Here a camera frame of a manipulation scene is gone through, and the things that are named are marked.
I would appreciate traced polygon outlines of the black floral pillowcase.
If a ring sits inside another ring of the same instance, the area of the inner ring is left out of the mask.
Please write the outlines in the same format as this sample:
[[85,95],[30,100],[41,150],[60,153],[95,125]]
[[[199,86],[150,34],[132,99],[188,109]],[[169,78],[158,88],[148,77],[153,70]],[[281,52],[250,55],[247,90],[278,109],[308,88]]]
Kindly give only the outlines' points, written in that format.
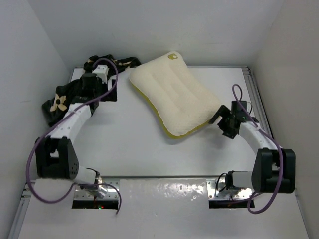
[[[87,62],[84,63],[84,73],[92,73],[98,65],[107,65],[109,72],[107,79],[115,76],[116,72],[112,64],[116,66],[119,73],[124,72],[127,69],[137,67],[141,65],[141,62],[136,57],[129,57],[124,59],[115,59],[113,55],[108,54],[102,57],[97,55],[91,56]],[[51,100],[47,100],[42,104],[42,111],[44,117],[50,127],[58,123],[64,118],[71,104],[85,103],[89,100],[82,99],[80,95],[80,78],[71,81],[70,83],[57,86],[55,90],[55,96]]]

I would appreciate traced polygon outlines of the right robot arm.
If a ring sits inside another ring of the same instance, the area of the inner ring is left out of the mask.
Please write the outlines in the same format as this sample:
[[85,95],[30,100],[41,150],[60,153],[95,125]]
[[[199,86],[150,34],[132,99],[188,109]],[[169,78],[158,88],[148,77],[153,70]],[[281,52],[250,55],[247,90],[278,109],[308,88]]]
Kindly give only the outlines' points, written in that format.
[[[273,193],[283,168],[283,175],[277,193],[292,193],[295,189],[296,155],[291,149],[277,147],[261,130],[259,121],[249,118],[236,101],[232,101],[231,109],[220,106],[209,121],[214,123],[219,117],[218,127],[223,135],[234,139],[241,136],[256,154],[252,171],[229,171],[225,176],[225,188],[235,190],[251,188],[257,193]],[[283,166],[280,166],[281,150]]]

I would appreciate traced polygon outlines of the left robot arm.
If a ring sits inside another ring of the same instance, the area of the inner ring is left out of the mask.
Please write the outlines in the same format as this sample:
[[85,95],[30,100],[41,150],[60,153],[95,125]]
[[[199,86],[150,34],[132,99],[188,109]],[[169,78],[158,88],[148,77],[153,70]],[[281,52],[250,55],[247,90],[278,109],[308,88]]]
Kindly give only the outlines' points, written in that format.
[[118,78],[85,73],[78,80],[60,87],[51,112],[62,115],[57,126],[40,140],[35,150],[37,174],[41,178],[68,179],[78,184],[95,184],[99,173],[80,165],[73,143],[84,123],[100,101],[117,100]]

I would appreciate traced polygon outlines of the cream yellow pillow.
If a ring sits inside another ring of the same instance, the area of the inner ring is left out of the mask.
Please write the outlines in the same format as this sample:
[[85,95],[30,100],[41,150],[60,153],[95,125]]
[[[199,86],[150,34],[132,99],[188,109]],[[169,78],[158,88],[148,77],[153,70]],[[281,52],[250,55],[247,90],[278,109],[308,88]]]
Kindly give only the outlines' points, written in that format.
[[208,124],[221,106],[219,98],[191,73],[176,51],[133,69],[129,80],[174,139]]

